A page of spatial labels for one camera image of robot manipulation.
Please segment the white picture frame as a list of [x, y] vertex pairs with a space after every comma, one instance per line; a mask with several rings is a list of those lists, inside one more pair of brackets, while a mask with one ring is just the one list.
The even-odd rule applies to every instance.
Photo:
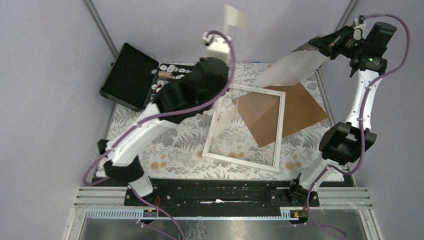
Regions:
[[284, 91], [231, 84], [216, 102], [202, 157], [277, 173]]

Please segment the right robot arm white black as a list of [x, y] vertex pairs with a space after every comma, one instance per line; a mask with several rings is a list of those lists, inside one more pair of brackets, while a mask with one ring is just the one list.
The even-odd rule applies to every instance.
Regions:
[[339, 55], [348, 58], [353, 87], [344, 121], [324, 133], [318, 158], [290, 182], [285, 199], [293, 206], [310, 206], [318, 197], [319, 186], [330, 174], [351, 175], [352, 172], [342, 168], [363, 158], [377, 140], [377, 135], [371, 131], [371, 112], [388, 65], [383, 54], [397, 27], [376, 22], [366, 37], [363, 36], [364, 27], [365, 23], [345, 25], [308, 42], [330, 60]]

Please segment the landscape sunset photo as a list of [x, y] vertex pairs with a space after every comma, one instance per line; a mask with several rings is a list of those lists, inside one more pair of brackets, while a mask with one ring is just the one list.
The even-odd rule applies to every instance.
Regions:
[[260, 88], [294, 86], [306, 79], [328, 59], [317, 47], [305, 42], [261, 73], [255, 85]]

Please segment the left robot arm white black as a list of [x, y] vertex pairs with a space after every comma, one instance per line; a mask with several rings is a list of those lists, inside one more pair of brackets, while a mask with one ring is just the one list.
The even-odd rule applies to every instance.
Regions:
[[211, 30], [204, 33], [203, 41], [206, 56], [193, 66], [191, 73], [165, 84], [127, 130], [106, 142], [99, 157], [106, 159], [106, 176], [126, 183], [144, 206], [154, 202], [155, 192], [139, 153], [168, 129], [209, 110], [234, 79], [236, 54], [231, 37]]

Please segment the brown backing board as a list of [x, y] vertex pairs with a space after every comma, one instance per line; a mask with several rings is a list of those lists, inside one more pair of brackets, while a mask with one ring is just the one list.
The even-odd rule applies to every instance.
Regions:
[[[328, 118], [328, 114], [298, 83], [293, 86], [266, 86], [265, 89], [285, 93], [282, 137], [287, 137]], [[275, 142], [280, 97], [250, 92], [231, 100], [259, 147]]]

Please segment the cream mat board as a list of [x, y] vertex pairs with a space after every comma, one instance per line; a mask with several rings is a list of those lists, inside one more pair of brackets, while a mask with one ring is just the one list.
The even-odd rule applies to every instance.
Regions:
[[230, 71], [229, 73], [232, 75], [230, 90], [233, 93], [237, 94], [235, 97], [235, 102], [232, 104], [231, 108], [227, 111], [222, 107], [222, 103], [229, 96], [229, 94], [225, 94], [221, 97], [219, 105], [217, 107], [218, 118], [216, 120], [215, 127], [213, 129], [213, 139], [218, 139], [225, 130], [227, 130], [232, 120], [236, 117], [239, 110], [239, 97], [240, 97], [240, 85], [241, 85], [241, 77], [237, 76], [237, 62], [243, 63], [243, 48], [245, 45], [245, 32], [247, 26], [247, 16], [245, 13], [240, 10], [225, 4], [224, 5], [224, 34], [229, 36], [232, 47], [229, 50], [235, 50], [236, 45], [238, 44], [238, 48], [241, 51], [239, 56], [231, 55], [228, 57], [228, 62], [230, 63]]

